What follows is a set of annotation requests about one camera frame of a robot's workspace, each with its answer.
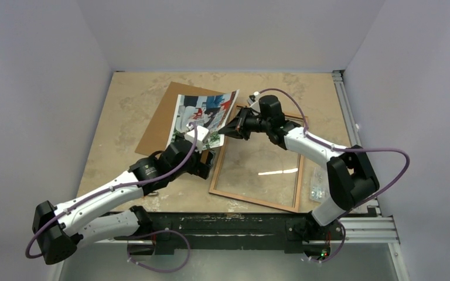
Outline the brown backing board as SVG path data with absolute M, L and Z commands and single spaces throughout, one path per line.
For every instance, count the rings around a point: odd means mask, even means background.
M 203 95 L 219 95 L 221 92 L 170 82 L 135 149 L 135 153 L 148 156 L 154 151 L 164 150 L 166 148 L 168 139 L 172 133 L 173 115 L 179 94 L 197 97 Z

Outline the colourful printed photo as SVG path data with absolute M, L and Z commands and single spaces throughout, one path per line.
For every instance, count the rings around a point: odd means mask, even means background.
M 219 95 L 179 94 L 167 144 L 173 142 L 176 136 L 183 136 L 188 131 L 187 124 L 195 122 L 210 132 L 206 142 L 207 148 L 223 146 L 224 135 L 218 134 L 217 131 L 225 126 L 239 93 L 239 90 L 235 90 Z

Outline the blue wooden picture frame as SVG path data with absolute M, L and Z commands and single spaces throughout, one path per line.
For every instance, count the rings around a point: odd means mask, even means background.
M 209 193 L 280 211 L 300 210 L 304 157 L 274 145 L 263 133 L 226 137 Z

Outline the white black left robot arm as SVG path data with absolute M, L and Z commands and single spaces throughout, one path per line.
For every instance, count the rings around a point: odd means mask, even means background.
M 128 170 L 107 184 L 65 203 L 46 200 L 35 208 L 32 242 L 40 253 L 29 259 L 43 258 L 54 265 L 75 253 L 81 246 L 115 237 L 145 239 L 152 223 L 142 207 L 131 207 L 110 215 L 114 208 L 165 188 L 179 176 L 188 173 L 207 179 L 213 167 L 215 151 L 198 151 L 192 142 L 179 138 L 165 150 L 137 160 Z

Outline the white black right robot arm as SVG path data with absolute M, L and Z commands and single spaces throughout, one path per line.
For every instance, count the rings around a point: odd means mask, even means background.
M 286 119 L 279 99 L 255 92 L 248 105 L 218 133 L 229 138 L 248 140 L 251 133 L 265 133 L 271 143 L 295 152 L 324 168 L 328 174 L 329 195 L 314 208 L 305 223 L 307 234 L 320 238 L 329 224 L 376 192 L 379 181 L 368 156 L 353 148 L 326 142 L 294 121 Z

